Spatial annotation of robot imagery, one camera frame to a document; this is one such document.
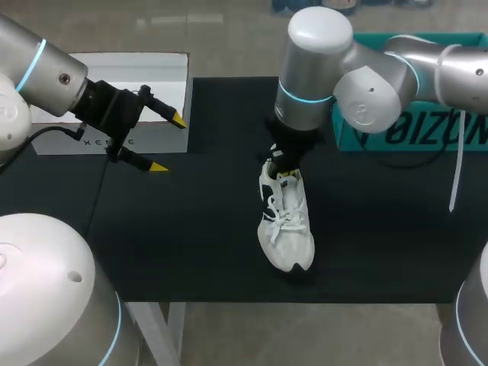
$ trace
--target teal box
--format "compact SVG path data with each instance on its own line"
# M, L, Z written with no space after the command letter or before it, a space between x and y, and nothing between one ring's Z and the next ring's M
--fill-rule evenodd
M382 50L384 44L397 34L356 34L355 40L374 50ZM488 37L481 33L467 34L415 34L432 42L462 44L463 46L487 47ZM383 133L360 133L359 138L369 151L438 151L444 136L448 137L446 150L458 148L460 111L450 118L451 109L440 104L415 101L400 116L398 121ZM341 151L362 151L354 129L342 118L334 104L332 125L337 147ZM464 149L488 151L488 127L486 116L466 113Z

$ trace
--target table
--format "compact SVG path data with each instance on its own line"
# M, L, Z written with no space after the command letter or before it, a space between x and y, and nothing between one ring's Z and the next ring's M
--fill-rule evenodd
M170 168L105 173L88 234L127 301L449 303L488 239L486 157L467 153L455 212L455 153L397 171L326 143L303 161L313 276L284 280L258 244L256 155L277 78L195 79L187 154L151 156ZM381 156L416 162L422 153Z

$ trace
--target black cable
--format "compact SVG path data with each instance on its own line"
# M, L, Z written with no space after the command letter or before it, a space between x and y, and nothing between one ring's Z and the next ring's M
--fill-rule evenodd
M451 122L452 117L454 116L454 109L452 108L451 111L449 112L449 118L448 122ZM445 136L446 133L442 136L442 148L437 151L434 155L430 156L428 159L423 160L421 162L416 162L414 164L405 164L405 165L397 165L393 164L391 162L387 162L386 160L379 159L377 156L375 156L370 150L366 148L366 145L361 141L361 138L359 137L358 130L353 128L354 130L354 135L356 137L356 140L359 143L359 146L362 148L363 152L366 153L367 156L372 158L377 164L384 166L385 168L389 169L418 169L423 166L427 166L432 164L435 160L441 156L445 150L448 148L448 141L449 141L449 136Z
M72 137L74 140L80 141L82 139L83 133L85 132L85 126L81 125L77 131L70 130L68 128L64 127L58 127L58 126L51 126L51 127L46 127L43 128L42 130L38 130L36 133L34 133L32 136L29 136L19 147L18 149L14 152L14 154L8 158L8 160L0 166L0 174L3 174L5 170L8 169L8 167L26 150L26 148L32 144L32 142L38 138L40 135L46 132L50 131L61 131L64 132L66 135L69 137Z

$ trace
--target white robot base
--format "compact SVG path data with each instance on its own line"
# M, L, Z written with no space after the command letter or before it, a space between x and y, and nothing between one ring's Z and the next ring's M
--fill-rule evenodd
M86 241L52 217L0 217L0 364L137 366L140 334Z

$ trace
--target blue light ring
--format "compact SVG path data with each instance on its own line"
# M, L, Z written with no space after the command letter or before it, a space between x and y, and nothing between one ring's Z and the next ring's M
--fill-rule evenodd
M328 101L328 100L332 99L332 97L333 97L333 95L331 95L330 97L327 97L324 99L316 99L316 100L298 98L295 95L291 94L287 89L284 88L283 84L281 84L281 80L279 80L279 83L280 83L280 88L283 91L283 93L285 93L288 97L294 99L295 101L299 101L300 103L319 104L319 103L323 103L324 101Z
M459 329L459 334L460 334L461 338L463 339L464 345L466 346L466 349L470 352L471 356L473 356L474 360L478 363L479 366L485 366L485 364L480 360L480 358L477 356L477 354L471 348L470 344L467 342L466 336L464 335L463 329L461 328L461 321L459 320L459 296L461 295L461 291L463 290L464 284L465 284L465 282L461 285L461 289L457 293L457 298L456 298L457 328Z
M29 79L29 76L31 76L32 71L34 70L34 68L37 65L37 62L40 59L40 55L43 54L44 47L46 46L46 43L47 43L46 40L42 40L42 42L40 43L39 48L37 49L37 52L36 52L36 56L34 57L34 59L32 60L32 62L30 63L29 68L25 72L24 77L22 78L21 82L18 83L17 88L15 89L15 90L17 90L17 92L19 92L19 93L21 92L21 90L24 87L25 83Z
M98 366L104 366L105 365L105 363L107 362L108 358L110 357L112 351L114 350L115 344L117 343L117 340L119 338L120 324L122 323L122 309L121 309L120 299L119 299L118 293L116 292L115 295L117 296L117 302L119 305L119 321L117 324L117 331L115 332L114 340L112 341L112 344L111 344L110 348L108 349L107 354L105 355L103 360L101 360L101 362L98 364Z
M417 71L415 70L415 68L413 67L412 63L410 63L410 61L407 60L406 58L404 58L400 55L397 55L395 52L387 51L384 54L388 55L388 56L395 57L396 59L400 60L402 63L407 65L412 70L413 75L415 76L415 79L417 80L417 93L416 93L416 96L417 96L419 93L419 90L420 90L420 77L419 77L419 74L417 73Z

